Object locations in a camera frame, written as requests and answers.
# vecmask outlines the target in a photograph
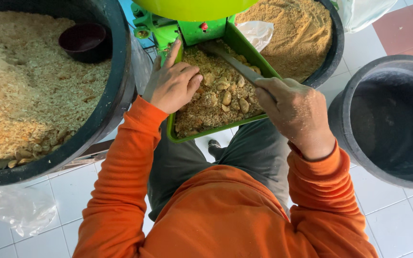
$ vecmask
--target sleeve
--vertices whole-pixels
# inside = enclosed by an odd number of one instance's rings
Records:
[[[336,145],[322,161],[306,161],[300,151],[288,156],[291,224],[319,257],[378,257],[364,233],[361,214],[350,178],[348,154]]]
[[[147,181],[167,116],[141,97],[124,114],[82,212],[73,257],[132,257],[143,243]]]

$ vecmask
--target black tub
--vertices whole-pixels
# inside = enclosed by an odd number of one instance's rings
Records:
[[[352,162],[385,182],[413,188],[413,56],[386,56],[361,68],[328,116]]]
[[[0,11],[23,11],[95,22],[112,34],[112,64],[101,99],[84,126],[67,143],[27,165],[0,170],[0,185],[28,181],[55,171],[104,138],[122,120],[135,89],[130,72],[130,38],[127,20],[118,0],[0,0]]]
[[[324,59],[323,64],[312,75],[310,75],[302,84],[314,89],[326,82],[339,66],[344,52],[344,27],[341,18],[337,13],[330,0],[315,0],[324,5],[331,14],[332,20],[332,44],[331,48]]]

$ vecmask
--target plastic sheet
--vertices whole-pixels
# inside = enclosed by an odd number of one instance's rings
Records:
[[[136,90],[142,95],[151,76],[152,62],[133,33],[130,33],[130,40],[132,42],[131,66],[135,74]]]
[[[355,33],[378,20],[397,0],[331,0],[338,9],[344,31]]]
[[[36,236],[56,214],[52,196],[20,185],[0,187],[0,220],[8,222],[20,235]]]
[[[261,52],[269,44],[273,35],[273,23],[265,21],[239,23],[237,29],[258,52]]]

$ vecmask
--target orange long-sleeve shirt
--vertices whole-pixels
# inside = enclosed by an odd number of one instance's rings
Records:
[[[102,163],[73,257],[377,257],[364,233],[337,144],[323,161],[288,157],[291,222],[275,196],[235,167],[187,180],[142,232],[146,185],[167,114],[140,97],[124,115]]]

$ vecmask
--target hand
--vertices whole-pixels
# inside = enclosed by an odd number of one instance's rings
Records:
[[[200,87],[203,77],[197,66],[175,63],[181,41],[177,39],[161,67],[161,56],[157,56],[152,74],[143,94],[143,99],[167,114],[175,113],[192,99]]]
[[[256,96],[272,123],[309,161],[330,155],[336,138],[328,124],[324,95],[293,79],[258,79]],[[264,90],[272,93],[276,100]]]

